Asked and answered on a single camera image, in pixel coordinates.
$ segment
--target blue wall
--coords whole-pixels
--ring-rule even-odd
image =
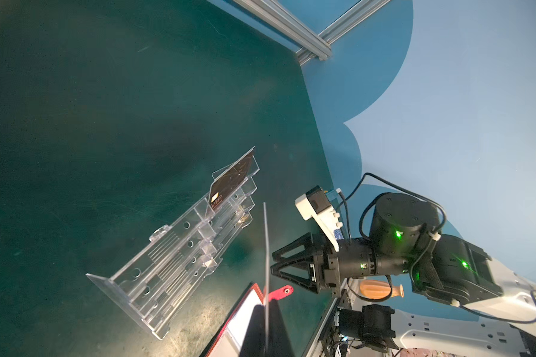
[[[303,73],[334,184],[371,171],[432,197],[536,281],[536,0],[392,0],[333,51]]]

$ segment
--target black vip card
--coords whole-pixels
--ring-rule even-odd
[[[219,207],[234,190],[244,181],[254,155],[254,148],[250,149],[240,160],[235,162],[225,173],[216,178],[212,185],[210,185],[210,196],[208,202],[213,210]]]

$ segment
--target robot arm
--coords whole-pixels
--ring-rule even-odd
[[[404,191],[410,194],[378,196],[364,211],[375,204],[369,236],[362,232],[363,214],[359,224],[363,237],[349,241],[343,239],[339,215],[325,192],[315,187],[300,196],[296,207],[304,219],[315,218],[321,231],[307,233],[274,252],[272,274],[316,294],[329,289],[334,297],[342,296],[345,279],[409,274],[414,293],[480,311],[471,312],[510,323],[536,337],[536,284],[464,239],[441,235],[438,205]],[[283,257],[300,246],[303,251]],[[290,266],[305,270],[308,278],[282,271]],[[369,302],[388,299],[358,297]]]

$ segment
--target yellow object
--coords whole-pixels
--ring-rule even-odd
[[[365,279],[360,282],[359,290],[361,294],[368,299],[382,299],[389,294],[389,283],[378,280]],[[391,297],[403,297],[403,285],[393,286]]]

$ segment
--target green table surface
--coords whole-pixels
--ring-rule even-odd
[[[85,274],[110,276],[256,146],[253,222],[163,341]],[[0,356],[198,356],[331,187],[294,54],[204,0],[0,1]],[[285,284],[271,279],[274,289]],[[296,355],[329,294],[281,309]]]

